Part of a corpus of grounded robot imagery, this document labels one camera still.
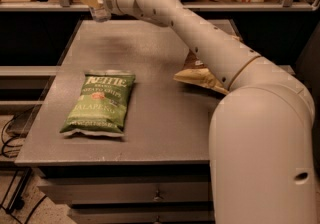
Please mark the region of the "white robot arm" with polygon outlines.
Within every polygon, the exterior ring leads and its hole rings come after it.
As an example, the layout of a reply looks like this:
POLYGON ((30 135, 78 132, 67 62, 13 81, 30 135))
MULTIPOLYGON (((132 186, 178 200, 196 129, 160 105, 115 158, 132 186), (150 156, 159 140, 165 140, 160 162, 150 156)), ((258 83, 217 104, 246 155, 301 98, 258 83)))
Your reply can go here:
POLYGON ((209 130, 216 224, 317 224, 308 89, 179 0, 81 0, 170 27, 228 90, 209 130))

